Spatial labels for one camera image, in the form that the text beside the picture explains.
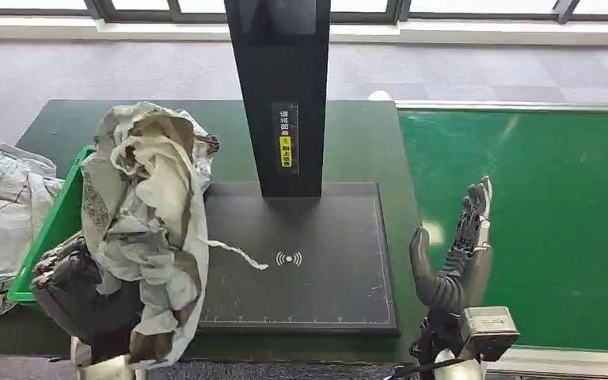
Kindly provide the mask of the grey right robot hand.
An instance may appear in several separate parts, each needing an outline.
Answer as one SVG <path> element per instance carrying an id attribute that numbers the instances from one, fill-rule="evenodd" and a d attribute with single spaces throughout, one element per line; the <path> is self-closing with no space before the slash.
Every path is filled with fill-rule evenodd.
<path id="1" fill-rule="evenodd" d="M 416 295 L 429 310 L 460 314 L 482 303 L 492 268 L 492 195 L 492 182 L 487 176 L 467 188 L 453 240 L 436 272 L 428 256 L 428 231 L 422 226 L 414 231 L 409 245 L 412 275 Z"/>

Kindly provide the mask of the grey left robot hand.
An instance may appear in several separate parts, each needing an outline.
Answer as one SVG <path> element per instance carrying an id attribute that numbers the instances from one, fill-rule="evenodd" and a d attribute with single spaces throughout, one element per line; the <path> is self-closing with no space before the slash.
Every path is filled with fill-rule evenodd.
<path id="1" fill-rule="evenodd" d="M 117 280 L 102 294 L 103 277 L 82 233 L 45 252 L 32 268 L 30 289 L 65 332 L 99 349 L 126 352 L 143 309 L 139 283 Z"/>

